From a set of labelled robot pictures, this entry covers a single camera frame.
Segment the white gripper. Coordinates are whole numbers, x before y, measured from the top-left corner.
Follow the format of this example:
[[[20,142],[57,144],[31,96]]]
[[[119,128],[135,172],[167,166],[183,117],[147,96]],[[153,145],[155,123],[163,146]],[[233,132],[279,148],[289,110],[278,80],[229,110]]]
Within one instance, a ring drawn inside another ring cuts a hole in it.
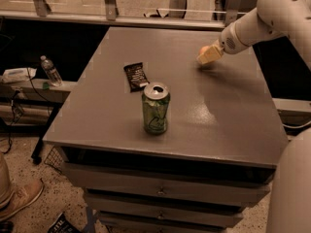
[[[235,23],[231,23],[222,31],[219,37],[219,44],[220,47],[217,45],[209,46],[210,48],[207,51],[198,55],[197,61],[201,65],[205,65],[220,59],[224,52],[236,54],[248,48],[239,39]]]

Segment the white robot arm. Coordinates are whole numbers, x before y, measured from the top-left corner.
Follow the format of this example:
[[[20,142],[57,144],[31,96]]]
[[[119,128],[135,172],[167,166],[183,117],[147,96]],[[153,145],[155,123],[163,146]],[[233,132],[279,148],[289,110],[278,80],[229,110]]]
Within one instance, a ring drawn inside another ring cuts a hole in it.
[[[308,100],[311,72],[311,0],[257,0],[219,38],[199,51],[205,65],[258,44],[270,90]],[[272,183],[266,233],[311,233],[311,128],[304,126],[283,150]]]

